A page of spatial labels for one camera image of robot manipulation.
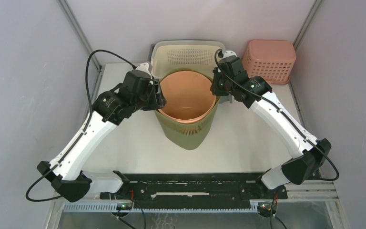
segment gray wall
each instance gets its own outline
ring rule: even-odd
[[[86,58],[56,1],[0,0],[0,229],[42,227],[49,203],[24,195],[84,119]],[[31,194],[52,195],[46,181]]]
[[[94,49],[146,61],[164,40],[216,40],[242,56],[252,39],[293,41],[314,0],[68,0]],[[122,62],[98,54],[102,63]]]
[[[366,1],[325,1],[293,73],[306,125],[333,144],[335,185],[350,226],[366,228]],[[328,163],[324,173],[333,175]]]

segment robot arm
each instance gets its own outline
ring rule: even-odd
[[[319,141],[303,128],[283,107],[271,86],[260,76],[248,78],[240,58],[233,51],[219,52],[214,69],[213,94],[231,94],[235,100],[258,114],[278,134],[292,159],[269,169],[258,182],[268,190],[287,183],[301,184],[323,164],[331,145]]]
[[[37,169],[42,175],[48,173],[46,178],[51,186],[70,202],[81,199],[87,193],[117,192],[122,179],[116,173],[82,172],[82,166],[98,144],[124,118],[129,118],[138,110],[163,108],[165,104],[159,81],[152,79],[150,64],[140,64],[126,73],[123,83],[98,96],[91,116],[67,146],[50,162],[41,161]]]

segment pink basket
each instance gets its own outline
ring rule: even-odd
[[[253,40],[242,58],[249,78],[261,76],[275,84],[290,81],[290,72],[296,60],[294,46],[289,41]]]

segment green basket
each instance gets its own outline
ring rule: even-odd
[[[169,140],[184,149],[193,150],[204,141],[210,131],[215,112],[217,111],[219,99],[220,97],[217,97],[215,106],[206,117],[193,124],[179,123],[164,116],[159,111],[155,111],[155,114],[161,124],[165,136]]]

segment plastic basket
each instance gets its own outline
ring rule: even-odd
[[[220,42],[213,41],[164,41],[155,45],[151,56],[152,75],[163,79],[174,72],[194,71],[213,79],[216,67],[214,54],[218,49],[225,49]],[[178,146],[193,150],[205,139],[210,131],[219,97],[211,112],[199,122],[181,124],[160,112],[155,111],[165,136]]]
[[[253,40],[242,58],[249,78],[261,76],[275,84],[290,81],[290,72],[296,60],[294,46],[289,41]]]

